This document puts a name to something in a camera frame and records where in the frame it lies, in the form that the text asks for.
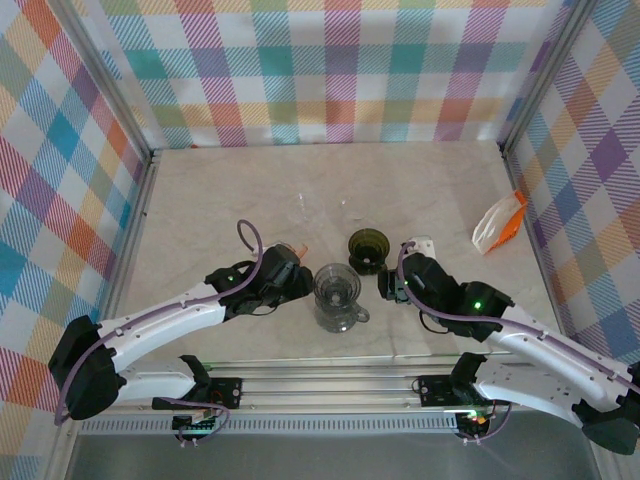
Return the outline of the smoky grey coffee dripper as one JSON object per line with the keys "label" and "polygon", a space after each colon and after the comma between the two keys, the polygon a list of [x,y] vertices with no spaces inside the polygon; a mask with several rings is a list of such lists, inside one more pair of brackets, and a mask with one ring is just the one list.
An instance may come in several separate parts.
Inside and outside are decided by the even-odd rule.
{"label": "smoky grey coffee dripper", "polygon": [[343,309],[353,305],[361,293],[361,281],[349,265],[330,263],[314,276],[316,303],[324,309]]}

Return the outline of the olive green coffee dripper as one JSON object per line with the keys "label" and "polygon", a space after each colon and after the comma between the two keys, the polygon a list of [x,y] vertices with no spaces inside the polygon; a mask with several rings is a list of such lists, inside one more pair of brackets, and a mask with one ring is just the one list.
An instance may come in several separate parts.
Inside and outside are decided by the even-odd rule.
{"label": "olive green coffee dripper", "polygon": [[348,241],[349,265],[362,276],[376,275],[386,269],[390,252],[388,238],[373,228],[360,229]]}

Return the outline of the smoky grey glass mug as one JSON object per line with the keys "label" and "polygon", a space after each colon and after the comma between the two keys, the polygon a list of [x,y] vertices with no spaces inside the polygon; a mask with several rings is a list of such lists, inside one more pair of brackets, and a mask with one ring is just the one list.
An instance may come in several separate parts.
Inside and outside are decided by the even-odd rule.
{"label": "smoky grey glass mug", "polygon": [[316,323],[330,333],[345,333],[358,322],[366,323],[370,320],[369,312],[357,303],[335,306],[317,301],[314,317]]}

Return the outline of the clear glass cup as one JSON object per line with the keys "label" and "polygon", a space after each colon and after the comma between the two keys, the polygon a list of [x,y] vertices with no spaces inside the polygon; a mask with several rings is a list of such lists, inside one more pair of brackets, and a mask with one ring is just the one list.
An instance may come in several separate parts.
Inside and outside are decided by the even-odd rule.
{"label": "clear glass cup", "polygon": [[291,197],[288,216],[297,229],[305,235],[312,235],[323,226],[324,207],[314,194],[296,192]]}

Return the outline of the orange white filter packet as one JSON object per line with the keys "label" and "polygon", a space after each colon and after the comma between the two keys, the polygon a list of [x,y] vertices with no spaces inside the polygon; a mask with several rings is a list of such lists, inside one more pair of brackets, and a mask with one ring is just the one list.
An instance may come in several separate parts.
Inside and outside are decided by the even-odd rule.
{"label": "orange white filter packet", "polygon": [[496,202],[474,228],[471,241],[482,255],[514,238],[523,223],[527,208],[524,195],[515,190]]}

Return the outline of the right controller circuit board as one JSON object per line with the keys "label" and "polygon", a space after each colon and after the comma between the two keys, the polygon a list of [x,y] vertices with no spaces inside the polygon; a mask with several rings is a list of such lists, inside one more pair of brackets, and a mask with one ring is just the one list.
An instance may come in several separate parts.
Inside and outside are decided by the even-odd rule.
{"label": "right controller circuit board", "polygon": [[494,416],[495,412],[492,409],[458,412],[455,414],[458,433],[468,436],[485,435],[489,432]]}

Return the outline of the controller circuit board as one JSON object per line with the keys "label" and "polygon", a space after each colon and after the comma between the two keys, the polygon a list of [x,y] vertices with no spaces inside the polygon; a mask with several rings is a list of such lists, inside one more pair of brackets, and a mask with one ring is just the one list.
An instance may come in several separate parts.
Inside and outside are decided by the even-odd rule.
{"label": "controller circuit board", "polygon": [[455,414],[458,433],[468,436],[485,435],[489,432],[494,416],[495,412],[492,409],[458,412]]}
{"label": "controller circuit board", "polygon": [[171,419],[171,429],[183,435],[206,435],[211,433],[223,419],[224,415],[221,413],[189,412],[174,415]]}

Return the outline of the left controller circuit board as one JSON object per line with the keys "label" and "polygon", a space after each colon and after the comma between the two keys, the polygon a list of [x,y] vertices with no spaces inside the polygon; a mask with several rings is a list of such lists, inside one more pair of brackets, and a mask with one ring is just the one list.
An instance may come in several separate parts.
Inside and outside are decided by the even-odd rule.
{"label": "left controller circuit board", "polygon": [[221,413],[189,412],[174,415],[171,419],[171,429],[183,435],[206,435],[211,433],[223,419],[224,415]]}

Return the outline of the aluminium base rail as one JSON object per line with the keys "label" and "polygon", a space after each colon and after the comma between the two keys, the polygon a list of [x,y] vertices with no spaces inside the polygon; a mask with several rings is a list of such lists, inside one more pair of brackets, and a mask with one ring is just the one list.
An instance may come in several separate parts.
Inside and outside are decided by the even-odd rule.
{"label": "aluminium base rail", "polygon": [[525,364],[488,362],[489,377],[478,393],[486,406],[426,406],[412,390],[421,375],[448,375],[447,364],[359,362],[249,362],[217,364],[207,371],[212,388],[205,399],[243,411],[312,413],[395,412],[420,408],[462,412],[493,404],[559,413],[579,402],[569,386]]}

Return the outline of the aluminium side rail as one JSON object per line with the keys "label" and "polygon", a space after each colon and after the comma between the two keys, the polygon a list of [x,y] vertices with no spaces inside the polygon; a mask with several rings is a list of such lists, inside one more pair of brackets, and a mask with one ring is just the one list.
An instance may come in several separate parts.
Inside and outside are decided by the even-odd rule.
{"label": "aluminium side rail", "polygon": [[153,150],[144,167],[140,188],[125,230],[126,235],[121,244],[122,249],[113,269],[112,281],[105,290],[101,303],[100,321],[114,318],[120,305],[126,301],[163,153],[161,149]]}

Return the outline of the aluminium frame post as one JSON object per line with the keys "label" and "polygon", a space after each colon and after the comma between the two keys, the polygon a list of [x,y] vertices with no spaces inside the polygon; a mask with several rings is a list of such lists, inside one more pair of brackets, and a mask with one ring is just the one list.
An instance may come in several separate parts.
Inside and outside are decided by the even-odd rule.
{"label": "aluminium frame post", "polygon": [[514,153],[559,69],[570,53],[578,35],[593,12],[598,0],[567,0],[543,42],[534,61],[536,76],[517,98],[501,133],[498,146],[505,159]]}
{"label": "aluminium frame post", "polygon": [[85,29],[71,0],[47,0],[52,12],[68,34],[71,43],[78,51],[85,68],[93,78],[99,91],[105,96],[115,117],[121,122],[124,132],[133,145],[142,153],[146,163],[153,160],[153,150],[145,140],[133,113],[125,102],[114,77],[107,68],[99,49],[95,46]]}

